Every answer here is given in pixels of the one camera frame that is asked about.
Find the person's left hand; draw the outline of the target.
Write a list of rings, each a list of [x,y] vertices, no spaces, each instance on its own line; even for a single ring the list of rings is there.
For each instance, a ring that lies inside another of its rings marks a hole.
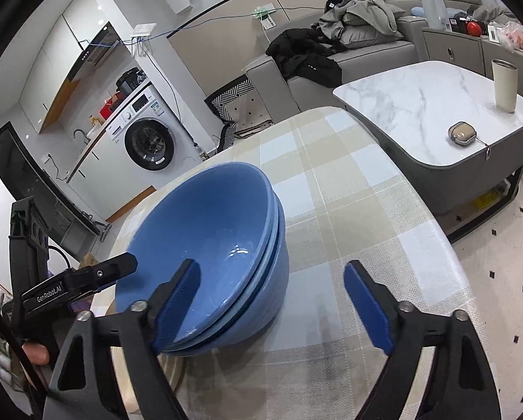
[[[50,363],[50,353],[48,349],[39,343],[25,342],[22,349],[32,364],[45,366]]]

